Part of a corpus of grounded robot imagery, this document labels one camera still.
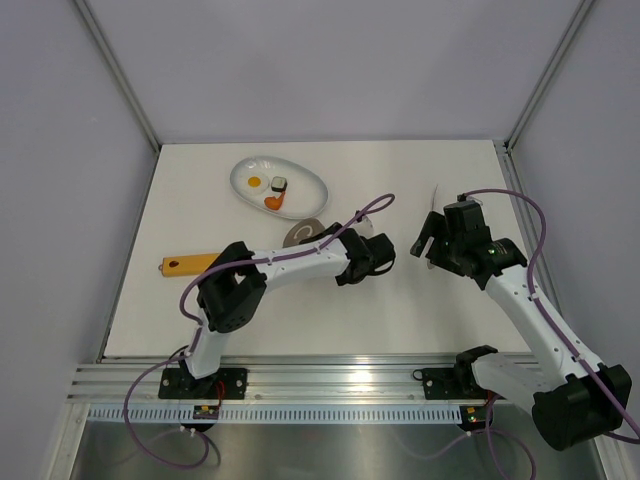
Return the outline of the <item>metal tongs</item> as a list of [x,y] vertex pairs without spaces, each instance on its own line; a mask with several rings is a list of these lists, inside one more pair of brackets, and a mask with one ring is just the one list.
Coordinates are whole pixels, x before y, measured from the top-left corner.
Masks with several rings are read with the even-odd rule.
[[436,211],[438,188],[439,188],[439,185],[436,184],[431,195],[431,203],[430,203],[431,210],[426,219],[426,223],[427,223],[427,240],[425,244],[426,253],[429,253],[430,251],[430,248],[434,242],[434,233],[436,232],[440,222],[440,213]]

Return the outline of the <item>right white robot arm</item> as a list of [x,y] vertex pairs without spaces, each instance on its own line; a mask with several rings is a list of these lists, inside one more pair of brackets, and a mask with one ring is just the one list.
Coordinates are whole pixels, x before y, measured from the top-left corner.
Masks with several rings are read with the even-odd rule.
[[435,388],[465,398],[500,395],[528,412],[541,437],[558,451],[621,427],[630,375],[621,365],[606,365],[578,338],[514,242],[492,238],[479,203],[460,198],[441,213],[430,212],[410,252],[472,279],[509,317],[540,368],[529,371],[482,345],[459,353],[441,380],[422,370],[427,398]]

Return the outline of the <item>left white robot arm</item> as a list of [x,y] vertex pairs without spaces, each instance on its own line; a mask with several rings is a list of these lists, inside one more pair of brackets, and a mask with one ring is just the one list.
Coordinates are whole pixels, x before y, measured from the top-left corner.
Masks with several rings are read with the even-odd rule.
[[356,285],[388,272],[395,259],[387,235],[365,238],[352,228],[281,250],[252,251],[242,241],[229,245],[195,285],[199,313],[182,361],[181,386],[195,398],[214,390],[228,337],[252,320],[265,294],[324,277],[339,286]]

